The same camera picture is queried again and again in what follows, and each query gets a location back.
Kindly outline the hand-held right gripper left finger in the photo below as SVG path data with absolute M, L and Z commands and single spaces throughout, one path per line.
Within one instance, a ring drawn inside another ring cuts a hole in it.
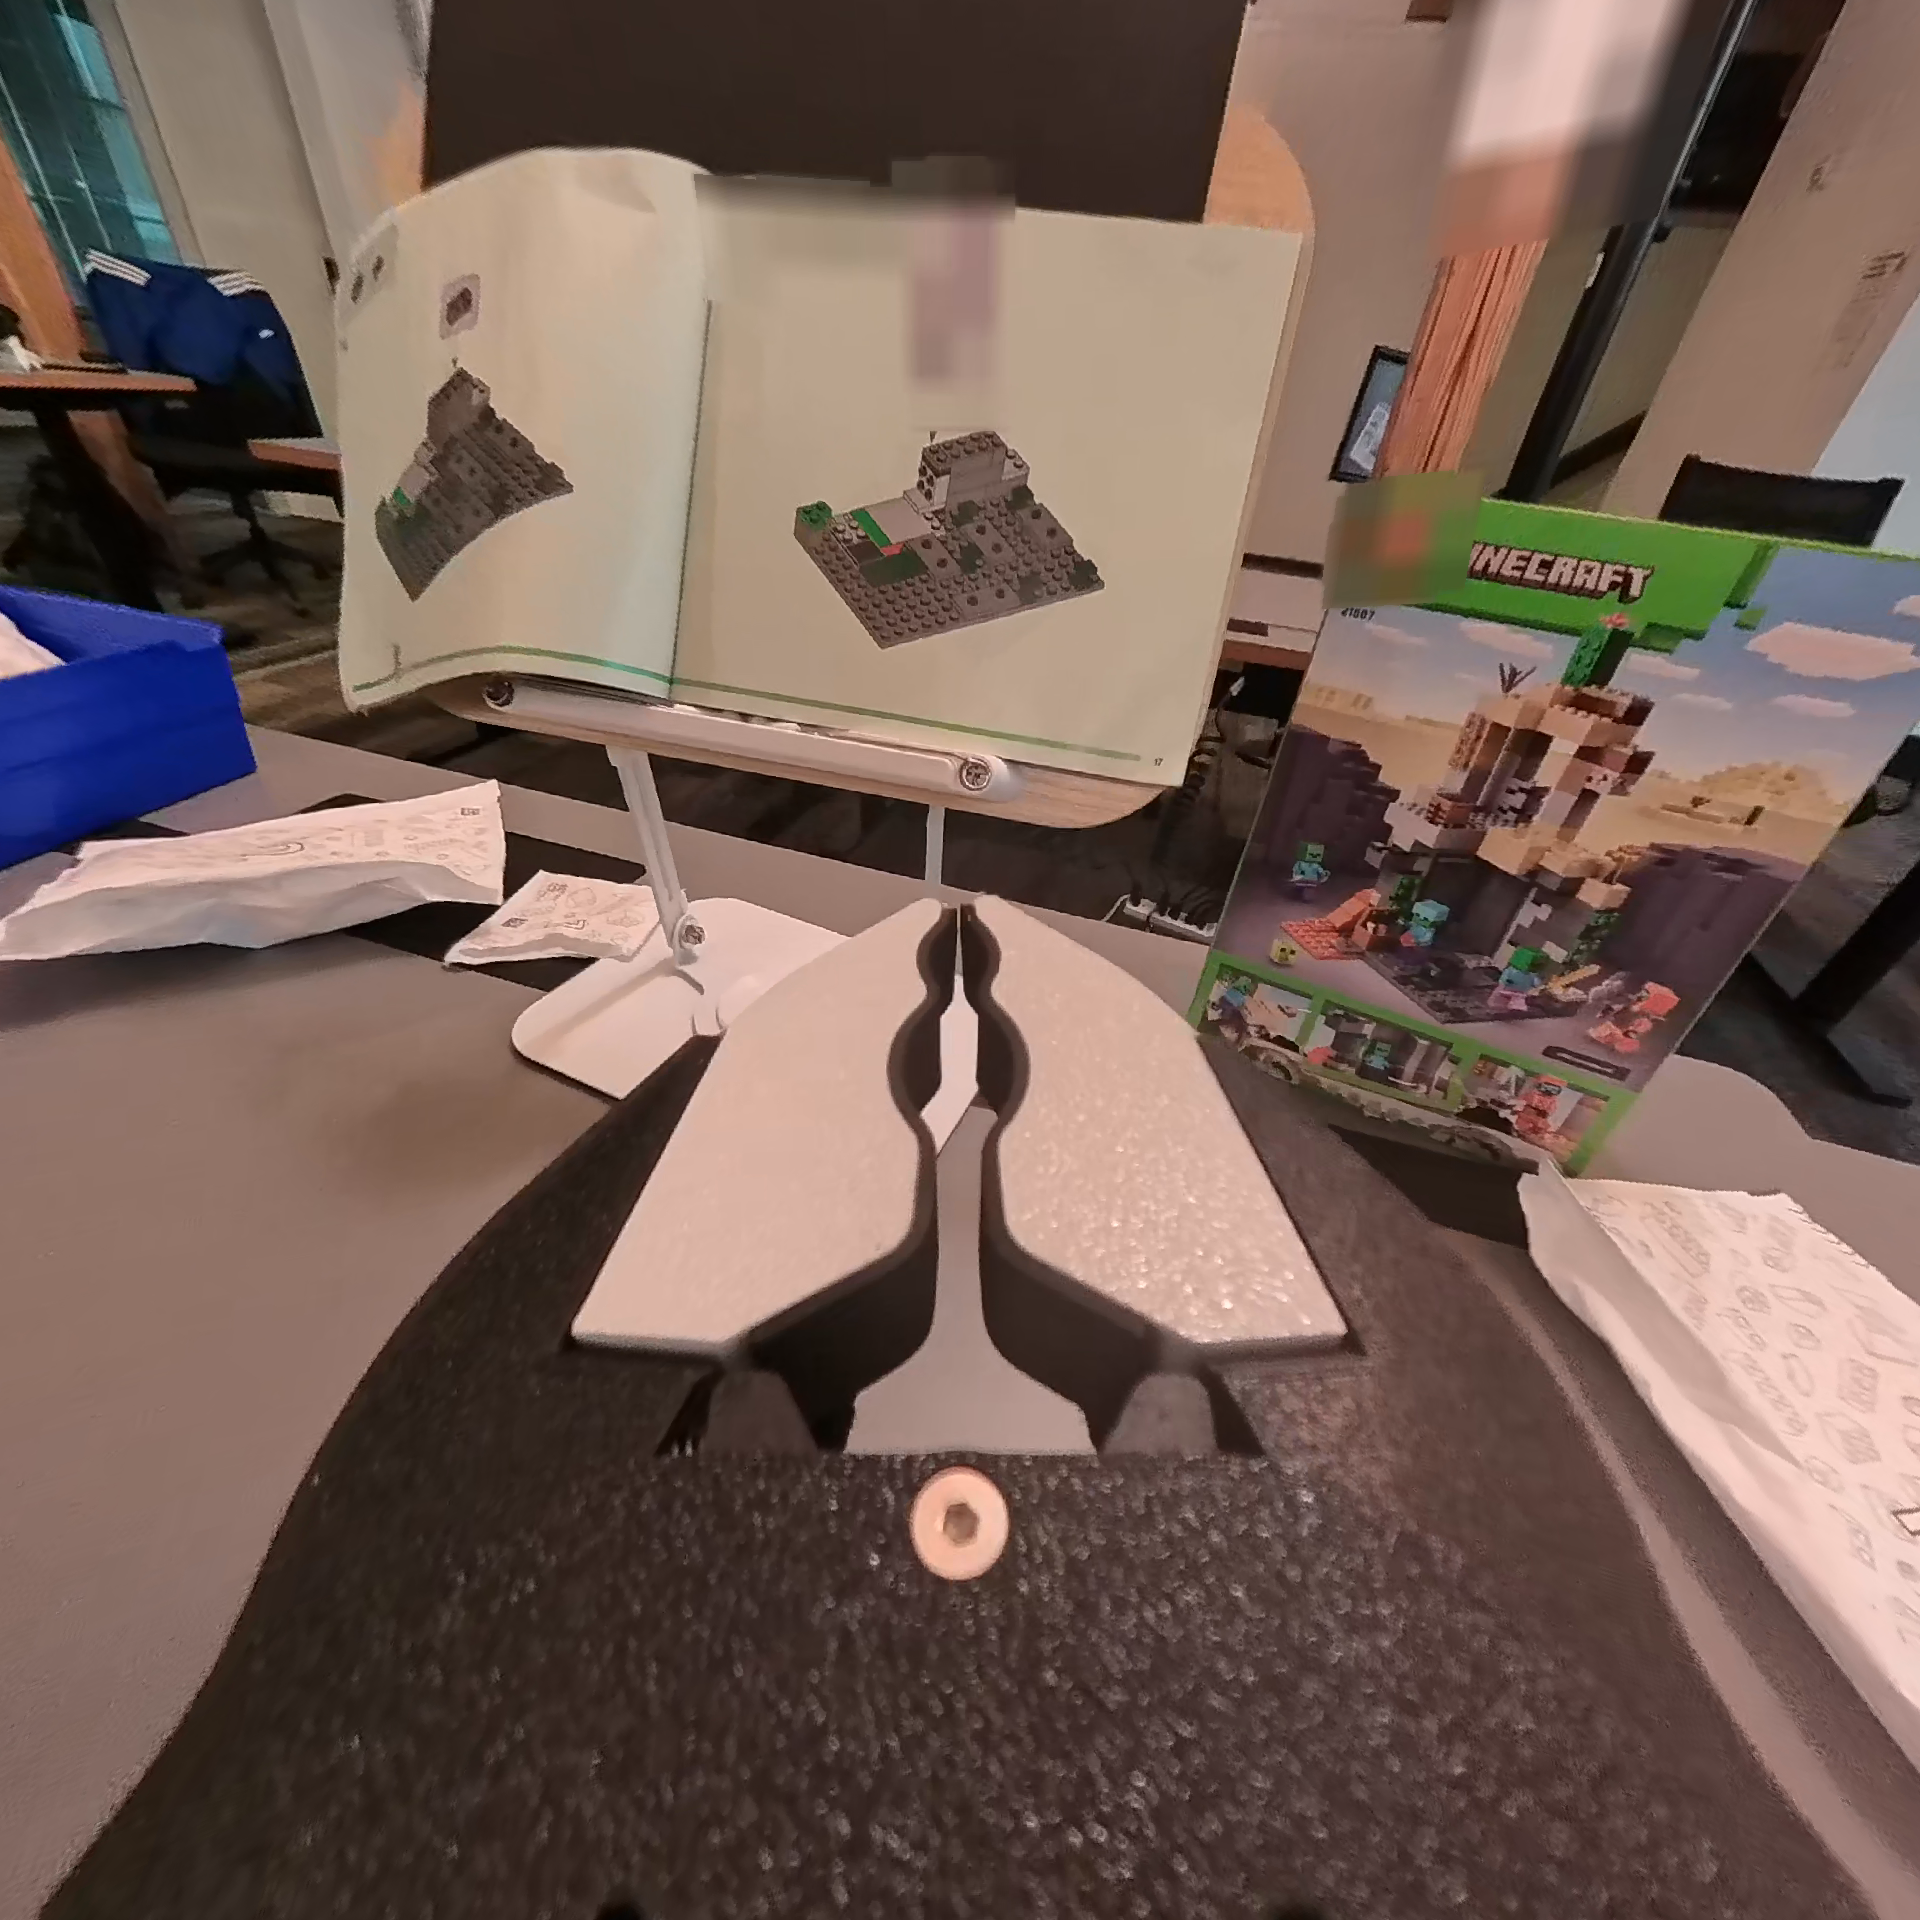
M 570 1337 L 770 1377 L 819 1449 L 927 1343 L 963 917 L 920 901 L 762 994 L 705 1056 Z

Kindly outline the wooden background desk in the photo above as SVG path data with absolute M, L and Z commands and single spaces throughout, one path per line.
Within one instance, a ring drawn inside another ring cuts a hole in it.
M 109 373 L 104 368 L 37 368 L 2 373 L 5 416 L 34 420 L 41 444 L 63 473 L 113 599 L 141 613 L 161 613 L 156 592 L 169 519 L 145 514 L 115 482 L 115 466 L 101 465 L 73 425 L 73 416 L 116 416 L 127 401 L 173 401 L 193 395 L 185 376 Z

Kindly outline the grey desk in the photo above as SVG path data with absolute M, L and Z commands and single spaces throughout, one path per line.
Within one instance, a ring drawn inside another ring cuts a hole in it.
M 1523 1253 L 1208 1066 L 1349 1322 L 1117 1447 L 570 1337 L 709 1044 L 5 970 L 5 1916 L 1916 1916 L 1916 1765 Z

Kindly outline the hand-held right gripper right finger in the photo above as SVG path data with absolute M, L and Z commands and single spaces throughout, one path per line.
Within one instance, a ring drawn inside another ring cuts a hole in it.
M 1093 1449 L 1259 1449 L 1229 1370 L 1351 1347 L 1189 1021 L 1024 907 L 963 915 L 976 1017 L 979 1299 Z

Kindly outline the pale green instruction booklet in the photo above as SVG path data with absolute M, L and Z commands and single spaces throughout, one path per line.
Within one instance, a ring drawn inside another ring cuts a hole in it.
M 543 148 L 344 269 L 351 709 L 551 684 L 1172 784 L 1290 232 Z

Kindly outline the black office chair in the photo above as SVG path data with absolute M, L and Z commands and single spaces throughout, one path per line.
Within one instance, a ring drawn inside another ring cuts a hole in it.
M 211 548 L 199 559 L 199 577 L 227 587 L 237 569 L 253 569 L 288 604 L 305 609 L 288 568 L 305 568 L 315 578 L 328 573 L 321 561 L 271 536 L 258 514 L 265 495 L 296 495 L 344 504 L 338 465 L 303 465 L 260 455 L 249 437 L 218 437 L 213 419 L 201 419 L 185 397 L 145 401 L 133 415 L 131 447 L 165 501 L 187 495 L 221 499 L 245 528 L 237 544 Z

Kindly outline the black chair backrest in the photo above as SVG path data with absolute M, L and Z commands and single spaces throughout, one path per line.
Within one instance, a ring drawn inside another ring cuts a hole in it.
M 1680 463 L 1659 521 L 1764 539 L 1867 548 L 1904 491 L 1899 476 L 1837 477 Z

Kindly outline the small white printed paper bag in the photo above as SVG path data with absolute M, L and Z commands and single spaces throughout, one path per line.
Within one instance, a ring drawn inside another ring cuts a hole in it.
M 543 963 L 627 963 L 658 933 L 642 883 L 539 872 L 443 954 L 451 970 Z

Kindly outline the green toy brick set box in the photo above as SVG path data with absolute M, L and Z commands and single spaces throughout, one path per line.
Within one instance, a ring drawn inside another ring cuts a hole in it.
M 1490 499 L 1327 613 L 1189 1019 L 1277 1079 L 1583 1171 L 1919 706 L 1919 564 Z

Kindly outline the blue plastic bin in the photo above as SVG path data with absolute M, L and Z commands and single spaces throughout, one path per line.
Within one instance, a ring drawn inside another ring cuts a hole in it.
M 253 776 L 216 621 L 11 585 L 2 613 L 55 658 L 5 679 L 5 868 Z

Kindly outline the blue striped jacket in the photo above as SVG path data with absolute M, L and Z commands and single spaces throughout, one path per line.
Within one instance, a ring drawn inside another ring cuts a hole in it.
M 89 249 L 83 283 L 107 352 L 127 368 L 260 397 L 260 437 L 322 434 L 296 333 L 252 274 Z

